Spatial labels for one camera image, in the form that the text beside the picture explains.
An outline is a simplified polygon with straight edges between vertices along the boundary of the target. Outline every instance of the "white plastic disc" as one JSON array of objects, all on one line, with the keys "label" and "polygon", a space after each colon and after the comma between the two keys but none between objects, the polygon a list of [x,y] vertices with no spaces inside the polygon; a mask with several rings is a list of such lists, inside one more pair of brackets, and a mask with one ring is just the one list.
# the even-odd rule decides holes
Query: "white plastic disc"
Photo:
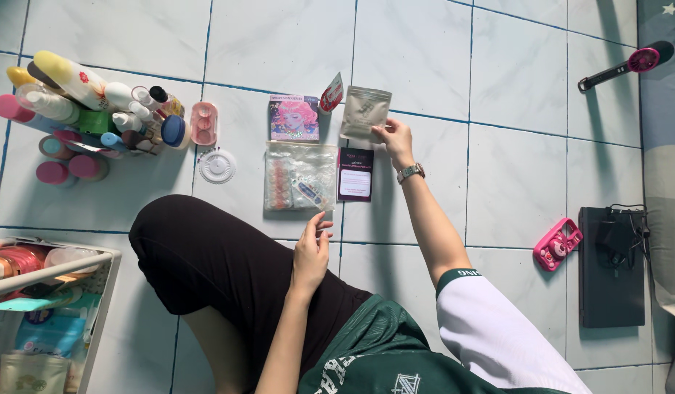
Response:
[{"label": "white plastic disc", "polygon": [[235,157],[218,148],[204,152],[199,158],[199,171],[213,184],[228,182],[235,175],[235,167]]}]

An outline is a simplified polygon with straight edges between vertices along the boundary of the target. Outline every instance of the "clear plastic bag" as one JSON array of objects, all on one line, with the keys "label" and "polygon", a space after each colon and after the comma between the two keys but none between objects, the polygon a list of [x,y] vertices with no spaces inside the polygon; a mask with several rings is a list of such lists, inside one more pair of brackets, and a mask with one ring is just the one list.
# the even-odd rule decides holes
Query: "clear plastic bag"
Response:
[{"label": "clear plastic bag", "polygon": [[265,210],[334,210],[337,147],[266,142]]}]

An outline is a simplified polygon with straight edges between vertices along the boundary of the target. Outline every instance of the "star pattern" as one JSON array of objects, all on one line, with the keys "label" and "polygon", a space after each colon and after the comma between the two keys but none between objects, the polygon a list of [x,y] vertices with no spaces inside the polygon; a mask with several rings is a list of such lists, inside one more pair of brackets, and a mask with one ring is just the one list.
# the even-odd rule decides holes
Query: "star pattern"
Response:
[{"label": "star pattern", "polygon": [[663,5],[663,13],[673,15],[673,13],[675,13],[675,5],[673,5],[673,3],[669,5]]}]

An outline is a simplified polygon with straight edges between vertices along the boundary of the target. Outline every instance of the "black pants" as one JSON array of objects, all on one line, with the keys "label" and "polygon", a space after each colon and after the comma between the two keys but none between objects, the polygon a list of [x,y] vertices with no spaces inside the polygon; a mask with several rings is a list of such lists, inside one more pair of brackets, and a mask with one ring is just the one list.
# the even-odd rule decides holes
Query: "black pants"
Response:
[{"label": "black pants", "polygon": [[[256,385],[289,288],[293,250],[205,201],[179,195],[143,208],[129,239],[140,270],[170,313],[210,305],[238,328]],[[326,273],[308,309],[301,376],[369,297]]]}]

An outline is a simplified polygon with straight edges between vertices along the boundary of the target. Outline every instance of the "anime girl illustration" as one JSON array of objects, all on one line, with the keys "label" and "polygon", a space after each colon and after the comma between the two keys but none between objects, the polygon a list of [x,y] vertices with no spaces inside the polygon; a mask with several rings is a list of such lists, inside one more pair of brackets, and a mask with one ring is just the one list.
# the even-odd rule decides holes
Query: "anime girl illustration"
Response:
[{"label": "anime girl illustration", "polygon": [[303,100],[291,101],[279,97],[270,98],[272,139],[319,139],[318,98],[303,96]]}]

